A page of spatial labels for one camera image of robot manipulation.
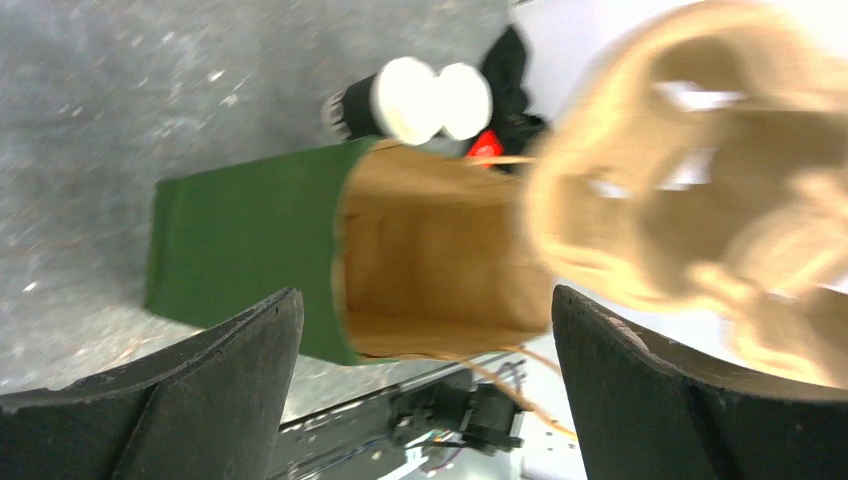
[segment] gray table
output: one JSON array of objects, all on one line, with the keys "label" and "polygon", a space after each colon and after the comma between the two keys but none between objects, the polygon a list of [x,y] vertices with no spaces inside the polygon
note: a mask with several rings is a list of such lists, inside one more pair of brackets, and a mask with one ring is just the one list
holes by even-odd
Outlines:
[{"label": "gray table", "polygon": [[[327,96],[398,56],[476,63],[507,21],[491,0],[0,0],[0,393],[193,333],[140,307],[157,180],[324,145]],[[284,419],[436,365],[300,358]]]}]

